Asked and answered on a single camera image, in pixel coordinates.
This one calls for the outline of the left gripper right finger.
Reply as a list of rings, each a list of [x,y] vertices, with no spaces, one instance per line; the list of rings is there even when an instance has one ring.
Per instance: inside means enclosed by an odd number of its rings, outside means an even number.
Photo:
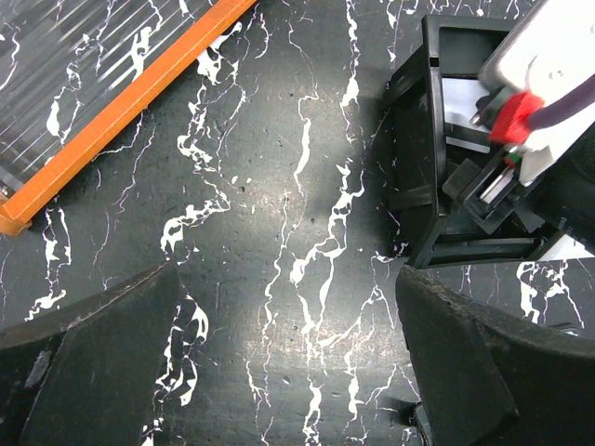
[[[591,445],[594,343],[405,266],[403,337],[436,445]]]

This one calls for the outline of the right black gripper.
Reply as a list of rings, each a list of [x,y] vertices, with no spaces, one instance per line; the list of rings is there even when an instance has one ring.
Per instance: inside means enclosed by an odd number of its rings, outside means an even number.
[[[585,246],[594,244],[594,136],[585,134],[528,186],[520,182],[522,159],[500,150],[479,167],[467,159],[443,183],[443,192],[488,234],[511,215],[525,230],[540,218]]]

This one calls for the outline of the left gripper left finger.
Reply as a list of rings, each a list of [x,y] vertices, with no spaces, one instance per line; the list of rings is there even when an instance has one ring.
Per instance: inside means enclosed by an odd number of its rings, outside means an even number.
[[[2,329],[2,444],[139,445],[178,302],[163,263]]]

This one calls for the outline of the silver VIP card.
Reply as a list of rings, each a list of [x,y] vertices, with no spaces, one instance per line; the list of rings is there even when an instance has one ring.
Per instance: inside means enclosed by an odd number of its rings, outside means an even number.
[[[488,94],[475,79],[442,79],[444,134],[448,145],[468,151],[488,153],[488,129],[474,125],[471,118],[476,114],[476,102]]]

